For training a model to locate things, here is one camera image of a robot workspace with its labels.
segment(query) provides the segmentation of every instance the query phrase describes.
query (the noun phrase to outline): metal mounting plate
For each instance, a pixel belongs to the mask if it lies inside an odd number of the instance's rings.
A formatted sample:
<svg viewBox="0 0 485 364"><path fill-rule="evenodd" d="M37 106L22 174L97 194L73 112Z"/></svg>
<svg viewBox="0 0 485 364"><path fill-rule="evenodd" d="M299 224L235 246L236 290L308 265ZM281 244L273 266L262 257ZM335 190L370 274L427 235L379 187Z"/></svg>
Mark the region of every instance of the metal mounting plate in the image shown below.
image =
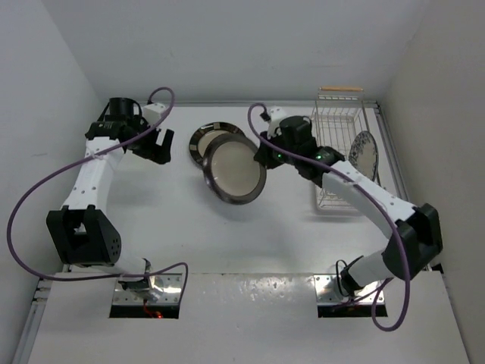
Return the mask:
<svg viewBox="0 0 485 364"><path fill-rule="evenodd" d="M147 303L147 306L176 306L182 290L182 275L156 275L153 277L153 287L160 298ZM142 306L143 299L134 292L124 290L119 281L116 282L113 294L113 306Z"/></svg>
<svg viewBox="0 0 485 364"><path fill-rule="evenodd" d="M315 293L317 294L318 306L334 306L347 301L346 297L342 297L338 294L338 289L336 289L335 287L336 275L314 275L313 278L315 282ZM364 287L363 290L360 290L356 293L356 298L365 296L379 286L380 282L374 282L367 285L366 287ZM374 301L374 298L375 294L371 294L368 298L365 298L362 301L356 303L356 305L371 305ZM379 305L383 305L385 303L383 292L380 292L377 303Z"/></svg>

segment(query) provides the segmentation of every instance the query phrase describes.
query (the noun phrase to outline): dish rack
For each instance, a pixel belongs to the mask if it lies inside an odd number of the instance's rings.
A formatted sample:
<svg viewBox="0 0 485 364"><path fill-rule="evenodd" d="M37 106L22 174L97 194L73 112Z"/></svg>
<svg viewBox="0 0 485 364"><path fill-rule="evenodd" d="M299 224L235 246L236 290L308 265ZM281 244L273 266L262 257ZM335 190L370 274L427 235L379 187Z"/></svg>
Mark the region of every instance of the dish rack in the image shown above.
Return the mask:
<svg viewBox="0 0 485 364"><path fill-rule="evenodd" d="M313 133L320 146L331 146L349 157L357 134L369 130L360 87L321 87L311 113ZM321 212L358 213L357 209L336 194L315 186L317 209Z"/></svg>

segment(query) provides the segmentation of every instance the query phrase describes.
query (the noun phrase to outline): wooden handle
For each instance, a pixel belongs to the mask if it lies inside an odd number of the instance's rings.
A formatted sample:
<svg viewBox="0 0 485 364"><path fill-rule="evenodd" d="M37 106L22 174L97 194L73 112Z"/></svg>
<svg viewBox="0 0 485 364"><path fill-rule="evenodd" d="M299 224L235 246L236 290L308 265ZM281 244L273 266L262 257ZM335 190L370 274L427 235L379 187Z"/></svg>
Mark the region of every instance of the wooden handle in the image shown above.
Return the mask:
<svg viewBox="0 0 485 364"><path fill-rule="evenodd" d="M352 87L352 86L323 86L320 88L320 91L337 91L339 93L363 93L364 89L361 87Z"/></svg>

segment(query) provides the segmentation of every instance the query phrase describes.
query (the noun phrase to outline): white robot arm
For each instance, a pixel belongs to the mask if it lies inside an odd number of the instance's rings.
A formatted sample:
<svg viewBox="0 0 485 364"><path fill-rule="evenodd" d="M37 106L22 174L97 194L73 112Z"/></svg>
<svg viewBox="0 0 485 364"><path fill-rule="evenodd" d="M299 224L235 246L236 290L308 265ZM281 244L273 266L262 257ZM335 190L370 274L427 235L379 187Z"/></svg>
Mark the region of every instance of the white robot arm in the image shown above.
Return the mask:
<svg viewBox="0 0 485 364"><path fill-rule="evenodd" d="M147 130L165 110L162 104L151 104L142 108L142 115L135 115L134 105L130 99L110 99L109 115L103 114L86 133L85 156L95 158L82 165L61 209L50 211L47 216L49 232L64 264L121 275L143 275L149 271L147 259L121 249L121 237L106 217L111 182L127 150L119 148L104 155L96 154ZM128 148L163 165L171 160L173 135L173 131L167 130L161 140L161 131L157 129ZM140 279L124 278L124 281Z"/></svg>
<svg viewBox="0 0 485 364"><path fill-rule="evenodd" d="M268 132L261 133L265 140L294 155L323 162L348 176L353 183L349 183L338 174L276 152L265 143L261 143L255 155L257 162L267 169L277 168L282 164L293 165L302 177L319 187L325 186L326 190L356 207L389 239L385 249L357 258L342 270L342 288L347 294L353 295L357 290L375 281L394 277L404 278L402 261L396 241L393 239L392 228L376 206L357 190L354 184L359 185L377 200L390 216L404 244L411 278L441 252L443 243L440 220L433 206L424 204L417 207L399 199L359 173L335 149L318 146L311 134L308 117L288 116L281 107L271 108L268 113L261 114L261 117L269 123Z"/></svg>

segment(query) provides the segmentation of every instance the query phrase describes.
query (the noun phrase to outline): white table surface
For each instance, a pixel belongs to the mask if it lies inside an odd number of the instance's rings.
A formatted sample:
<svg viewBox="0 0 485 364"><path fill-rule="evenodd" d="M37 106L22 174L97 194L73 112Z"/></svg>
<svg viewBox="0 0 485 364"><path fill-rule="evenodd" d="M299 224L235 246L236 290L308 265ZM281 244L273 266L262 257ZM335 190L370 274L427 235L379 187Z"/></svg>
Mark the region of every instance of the white table surface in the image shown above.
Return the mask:
<svg viewBox="0 0 485 364"><path fill-rule="evenodd" d="M364 217L319 215L314 187L290 166L269 171L264 192L247 206L217 199L190 160L189 138L203 124L228 121L254 139L246 111L175 108L165 124L175 130L172 162L157 166L127 153L111 185L108 217L124 249L155 268L189 263L180 319L108 318L114 280L54 283L29 363L467 363L436 272L413 280L408 317L394 333L369 318L317 317L307 272L332 271L337 259L350 261L387 242ZM382 184L395 192L377 121L372 111L368 116ZM402 295L402 282L385 290L390 317L381 321L395 320Z"/></svg>
<svg viewBox="0 0 485 364"><path fill-rule="evenodd" d="M108 318L113 279L55 282L29 363L468 363L440 274L411 288L404 324L385 333L370 318L318 318L308 275L192 274L178 320ZM390 324L402 282L385 295Z"/></svg>
<svg viewBox="0 0 485 364"><path fill-rule="evenodd" d="M332 218L315 208L314 186L289 165L268 172L263 193L245 206L220 201L189 157L189 139L204 124L226 121L256 140L247 106L176 107L163 124L175 131L172 161L156 165L128 152L114 176L108 218L123 249L155 268L188 262L192 272L301 273L332 271L337 259L352 261L386 246L365 217ZM310 115L312 107L285 107ZM257 128L268 127L254 112ZM395 192L377 120L368 109L380 150L380 178Z"/></svg>

